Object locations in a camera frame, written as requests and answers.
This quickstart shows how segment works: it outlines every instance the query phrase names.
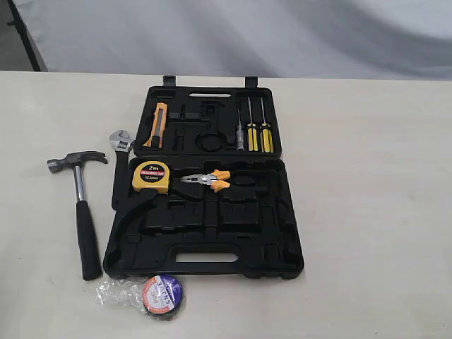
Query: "black electrical tape roll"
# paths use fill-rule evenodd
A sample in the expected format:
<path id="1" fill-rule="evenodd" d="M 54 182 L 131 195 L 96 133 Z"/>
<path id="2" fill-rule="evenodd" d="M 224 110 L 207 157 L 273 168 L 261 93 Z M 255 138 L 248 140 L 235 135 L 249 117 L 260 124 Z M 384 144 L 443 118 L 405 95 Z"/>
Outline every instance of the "black electrical tape roll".
<path id="1" fill-rule="evenodd" d="M 179 311 L 182 298 L 182 285 L 171 275 L 156 275 L 143 288 L 146 312 L 158 320 L 171 320 Z"/>

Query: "white backdrop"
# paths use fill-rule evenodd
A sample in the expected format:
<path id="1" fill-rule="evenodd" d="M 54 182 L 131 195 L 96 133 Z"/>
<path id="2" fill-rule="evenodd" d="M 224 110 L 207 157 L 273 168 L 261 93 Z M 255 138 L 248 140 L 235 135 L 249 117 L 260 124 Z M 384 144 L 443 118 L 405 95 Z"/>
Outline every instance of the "white backdrop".
<path id="1" fill-rule="evenodd" d="M 452 78 L 447 0 L 16 0 L 50 71 Z"/>

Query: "table surface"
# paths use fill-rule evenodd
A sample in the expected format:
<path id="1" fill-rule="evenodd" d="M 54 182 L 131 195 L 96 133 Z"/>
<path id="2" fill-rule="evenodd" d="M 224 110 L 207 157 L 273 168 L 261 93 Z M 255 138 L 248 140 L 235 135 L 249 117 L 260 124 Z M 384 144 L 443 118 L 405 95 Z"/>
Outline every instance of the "table surface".
<path id="1" fill-rule="evenodd" d="M 306 267 L 294 280 L 186 276 L 172 322 L 95 301 L 81 279 L 73 175 L 107 245 L 117 129 L 159 76 L 0 72 L 1 338 L 450 338 L 452 83 L 259 80 L 273 91 Z M 242 86 L 242 78 L 178 78 Z"/>

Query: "tape measure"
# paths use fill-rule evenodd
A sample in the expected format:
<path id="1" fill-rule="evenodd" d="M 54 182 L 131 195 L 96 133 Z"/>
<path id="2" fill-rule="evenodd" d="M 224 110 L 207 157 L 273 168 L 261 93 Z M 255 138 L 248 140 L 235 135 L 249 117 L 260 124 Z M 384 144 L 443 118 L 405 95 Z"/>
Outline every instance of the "tape measure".
<path id="1" fill-rule="evenodd" d="M 160 194 L 168 194 L 169 185 L 170 169 L 163 162 L 143 162 L 133 173 L 132 187 L 137 192 L 142 189 L 156 189 Z"/>

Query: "pliers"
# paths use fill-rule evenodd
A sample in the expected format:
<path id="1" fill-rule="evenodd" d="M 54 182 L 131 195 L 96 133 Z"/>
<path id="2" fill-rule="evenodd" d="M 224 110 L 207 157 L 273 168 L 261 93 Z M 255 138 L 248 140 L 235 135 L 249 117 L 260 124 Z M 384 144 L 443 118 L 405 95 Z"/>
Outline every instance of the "pliers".
<path id="1" fill-rule="evenodd" d="M 228 180 L 230 177 L 231 173 L 229 171 L 220 171 L 216 169 L 209 174 L 186 175 L 181 178 L 181 182 L 208 185 L 215 193 L 217 193 L 222 189 L 227 189 L 231 186 L 229 182 L 224 181 Z"/>

